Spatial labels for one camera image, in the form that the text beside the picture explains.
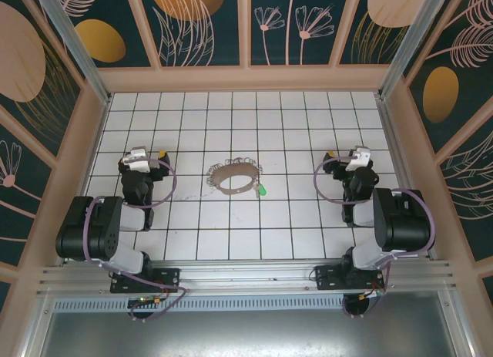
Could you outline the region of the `side panel with large pale disc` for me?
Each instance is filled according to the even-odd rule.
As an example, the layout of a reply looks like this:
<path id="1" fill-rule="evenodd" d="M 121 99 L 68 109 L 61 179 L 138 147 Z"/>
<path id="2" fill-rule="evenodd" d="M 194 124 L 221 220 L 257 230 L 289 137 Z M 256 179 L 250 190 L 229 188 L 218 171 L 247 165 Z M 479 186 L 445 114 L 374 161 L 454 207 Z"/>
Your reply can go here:
<path id="1" fill-rule="evenodd" d="M 57 155 L 80 86 L 22 0 L 0 0 L 0 106 Z"/>

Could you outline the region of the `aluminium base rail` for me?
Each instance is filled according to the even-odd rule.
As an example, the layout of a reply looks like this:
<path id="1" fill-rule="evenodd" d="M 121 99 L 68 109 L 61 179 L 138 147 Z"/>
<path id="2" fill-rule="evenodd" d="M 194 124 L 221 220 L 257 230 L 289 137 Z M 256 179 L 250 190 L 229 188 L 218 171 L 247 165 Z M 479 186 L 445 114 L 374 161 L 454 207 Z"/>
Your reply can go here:
<path id="1" fill-rule="evenodd" d="M 192 296 L 274 295 L 317 291 L 314 267 L 336 260 L 218 260 L 156 261 L 158 268 L 180 269 L 179 284 Z M 36 295 L 52 297 L 110 296 L 110 278 L 102 268 L 70 261 L 42 269 Z M 390 268 L 389 292 L 455 290 L 456 280 L 447 261 L 405 258 Z"/>

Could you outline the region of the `side panel with feather leaf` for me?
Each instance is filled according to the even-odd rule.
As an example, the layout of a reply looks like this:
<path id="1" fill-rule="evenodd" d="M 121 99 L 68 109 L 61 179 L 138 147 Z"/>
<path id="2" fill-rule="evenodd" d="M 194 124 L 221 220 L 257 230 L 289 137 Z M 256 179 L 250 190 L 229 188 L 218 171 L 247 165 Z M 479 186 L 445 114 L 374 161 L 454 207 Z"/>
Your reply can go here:
<path id="1" fill-rule="evenodd" d="M 472 257 L 493 257 L 493 120 L 476 129 L 440 168 Z"/>

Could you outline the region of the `wall panel with flower outlines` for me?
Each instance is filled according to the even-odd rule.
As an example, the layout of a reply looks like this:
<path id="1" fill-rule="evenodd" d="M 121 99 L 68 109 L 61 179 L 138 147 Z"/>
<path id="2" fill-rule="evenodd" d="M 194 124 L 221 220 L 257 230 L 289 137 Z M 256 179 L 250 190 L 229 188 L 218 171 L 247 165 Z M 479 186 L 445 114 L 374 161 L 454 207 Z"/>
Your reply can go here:
<path id="1" fill-rule="evenodd" d="M 304 64 L 304 46 L 336 32 L 331 0 L 250 0 L 251 62 L 254 65 Z"/>

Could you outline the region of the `wall panel with pale disc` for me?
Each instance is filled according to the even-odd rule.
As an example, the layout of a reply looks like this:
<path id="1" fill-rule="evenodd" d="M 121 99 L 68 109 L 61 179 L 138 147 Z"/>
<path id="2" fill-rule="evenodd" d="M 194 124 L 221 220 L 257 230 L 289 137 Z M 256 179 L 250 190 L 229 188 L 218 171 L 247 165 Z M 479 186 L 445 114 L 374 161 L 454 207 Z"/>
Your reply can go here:
<path id="1" fill-rule="evenodd" d="M 341 65 L 392 62 L 424 0 L 359 0 Z"/>

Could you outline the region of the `grey metal sheet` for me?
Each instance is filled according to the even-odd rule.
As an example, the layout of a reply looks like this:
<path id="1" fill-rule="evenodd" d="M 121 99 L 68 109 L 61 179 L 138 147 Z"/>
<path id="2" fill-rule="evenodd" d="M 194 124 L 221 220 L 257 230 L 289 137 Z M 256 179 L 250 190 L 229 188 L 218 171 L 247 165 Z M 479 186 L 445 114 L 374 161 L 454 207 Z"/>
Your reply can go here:
<path id="1" fill-rule="evenodd" d="M 435 309 L 54 314 L 29 357 L 465 357 Z"/>

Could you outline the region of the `wall panel with yellow oval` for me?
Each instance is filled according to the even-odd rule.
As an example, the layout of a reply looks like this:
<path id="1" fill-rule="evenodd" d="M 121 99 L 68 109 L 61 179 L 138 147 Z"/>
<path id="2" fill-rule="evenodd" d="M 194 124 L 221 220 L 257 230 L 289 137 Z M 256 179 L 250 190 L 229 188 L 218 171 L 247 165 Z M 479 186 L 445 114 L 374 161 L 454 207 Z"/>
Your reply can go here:
<path id="1" fill-rule="evenodd" d="M 128 0 L 59 0 L 98 68 L 147 67 Z"/>

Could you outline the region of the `aluminium frame post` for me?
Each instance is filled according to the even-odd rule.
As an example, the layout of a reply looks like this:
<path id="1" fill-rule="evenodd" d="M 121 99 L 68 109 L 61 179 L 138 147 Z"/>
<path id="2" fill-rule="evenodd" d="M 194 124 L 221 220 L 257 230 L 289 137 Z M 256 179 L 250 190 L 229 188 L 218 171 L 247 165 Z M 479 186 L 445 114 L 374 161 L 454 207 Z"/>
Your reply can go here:
<path id="1" fill-rule="evenodd" d="M 378 90 L 378 99 L 387 100 L 423 41 L 445 0 L 424 0 L 407 30 Z"/>
<path id="2" fill-rule="evenodd" d="M 102 77 L 95 63 L 79 38 L 74 25 L 59 4 L 59 0 L 39 0 L 39 2 L 45 8 L 48 17 L 64 39 L 69 51 L 72 53 L 99 100 L 106 106 L 109 102 L 109 92 L 102 81 Z"/>

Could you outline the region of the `wall panel with leaf outlines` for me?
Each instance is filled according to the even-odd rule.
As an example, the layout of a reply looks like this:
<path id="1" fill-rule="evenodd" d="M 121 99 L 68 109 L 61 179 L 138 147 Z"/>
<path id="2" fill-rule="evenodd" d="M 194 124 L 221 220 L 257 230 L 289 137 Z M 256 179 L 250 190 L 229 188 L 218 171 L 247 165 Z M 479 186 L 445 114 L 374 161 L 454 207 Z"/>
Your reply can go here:
<path id="1" fill-rule="evenodd" d="M 238 66 L 237 0 L 141 0 L 162 67 Z"/>

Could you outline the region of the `aluminium side rail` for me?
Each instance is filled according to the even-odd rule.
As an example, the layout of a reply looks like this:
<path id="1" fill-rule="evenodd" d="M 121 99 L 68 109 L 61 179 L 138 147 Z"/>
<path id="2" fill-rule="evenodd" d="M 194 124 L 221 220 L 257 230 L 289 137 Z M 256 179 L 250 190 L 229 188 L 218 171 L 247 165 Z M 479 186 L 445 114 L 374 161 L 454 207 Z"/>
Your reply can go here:
<path id="1" fill-rule="evenodd" d="M 381 117 L 381 122 L 383 125 L 384 134 L 387 140 L 387 145 L 391 155 L 394 170 L 397 176 L 398 190 L 402 190 L 404 193 L 407 191 L 409 194 L 413 192 L 415 195 L 418 195 L 418 199 L 414 196 L 411 196 L 411 200 L 415 201 L 418 206 L 424 210 L 425 217 L 431 222 L 431 237 L 428 240 L 427 244 L 423 246 L 423 248 L 420 248 L 416 251 L 408 253 L 398 252 L 396 253 L 394 259 L 397 260 L 398 258 L 418 258 L 420 255 L 429 256 L 428 251 L 432 248 L 436 237 L 436 226 L 434 218 L 432 217 L 430 208 L 424 202 L 424 198 L 421 195 L 421 192 L 419 190 L 411 189 L 412 187 L 414 187 L 414 181 L 409 174 L 406 157 L 404 155 L 404 151 L 401 145 L 401 141 L 399 140 L 397 131 L 394 128 L 389 107 L 387 106 L 386 102 L 379 97 L 376 98 L 376 104 Z"/>

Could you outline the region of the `side panel with amber oval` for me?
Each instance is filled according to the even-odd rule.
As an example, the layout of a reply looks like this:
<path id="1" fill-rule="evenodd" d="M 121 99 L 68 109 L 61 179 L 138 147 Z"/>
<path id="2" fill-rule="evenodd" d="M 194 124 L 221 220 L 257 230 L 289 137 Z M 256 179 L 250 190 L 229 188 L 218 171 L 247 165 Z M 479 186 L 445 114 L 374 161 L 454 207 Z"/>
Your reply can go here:
<path id="1" fill-rule="evenodd" d="M 458 0 L 436 23 L 408 85 L 433 153 L 493 98 L 493 0 Z"/>

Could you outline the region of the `side panel with single flower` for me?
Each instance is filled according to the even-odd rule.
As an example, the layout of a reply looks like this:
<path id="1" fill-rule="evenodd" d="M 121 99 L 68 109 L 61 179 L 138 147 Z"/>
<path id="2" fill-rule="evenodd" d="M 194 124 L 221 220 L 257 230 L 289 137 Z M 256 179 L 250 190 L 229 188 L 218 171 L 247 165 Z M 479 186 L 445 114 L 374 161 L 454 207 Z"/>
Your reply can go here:
<path id="1" fill-rule="evenodd" d="M 17 267 L 51 168 L 0 124 L 0 263 Z"/>

